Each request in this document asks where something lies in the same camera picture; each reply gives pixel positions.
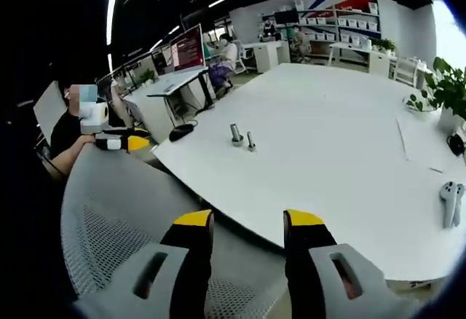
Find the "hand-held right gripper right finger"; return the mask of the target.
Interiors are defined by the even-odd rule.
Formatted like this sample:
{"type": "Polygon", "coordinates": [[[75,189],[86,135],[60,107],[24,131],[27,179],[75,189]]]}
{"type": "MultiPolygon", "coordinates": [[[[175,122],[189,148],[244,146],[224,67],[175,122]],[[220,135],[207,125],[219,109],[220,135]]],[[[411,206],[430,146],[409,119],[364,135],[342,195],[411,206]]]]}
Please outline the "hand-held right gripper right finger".
{"type": "Polygon", "coordinates": [[[415,302],[389,289],[383,272],[323,220],[283,212],[285,276],[293,318],[412,318],[415,302]]]}

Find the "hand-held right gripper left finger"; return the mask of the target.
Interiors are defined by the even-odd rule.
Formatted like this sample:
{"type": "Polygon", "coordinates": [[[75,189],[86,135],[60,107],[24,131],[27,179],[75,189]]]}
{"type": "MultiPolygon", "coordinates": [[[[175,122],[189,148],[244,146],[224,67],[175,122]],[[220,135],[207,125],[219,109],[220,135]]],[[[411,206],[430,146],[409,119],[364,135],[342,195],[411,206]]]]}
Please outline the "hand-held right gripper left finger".
{"type": "Polygon", "coordinates": [[[212,210],[178,217],[159,243],[122,263],[103,291],[74,302],[78,318],[203,318],[213,252],[212,210]]]}

